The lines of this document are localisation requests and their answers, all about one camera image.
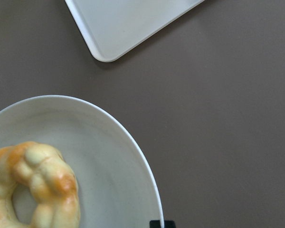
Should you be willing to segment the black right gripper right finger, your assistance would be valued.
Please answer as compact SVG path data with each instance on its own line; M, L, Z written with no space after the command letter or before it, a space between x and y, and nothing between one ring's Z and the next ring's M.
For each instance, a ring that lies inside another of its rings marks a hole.
M175 228L175 221L173 220L165 220L164 228Z

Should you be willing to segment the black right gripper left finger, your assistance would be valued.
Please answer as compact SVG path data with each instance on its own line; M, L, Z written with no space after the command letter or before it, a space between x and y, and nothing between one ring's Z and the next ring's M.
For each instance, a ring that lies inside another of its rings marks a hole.
M151 220L149 222L150 228L160 228L160 221L159 220Z

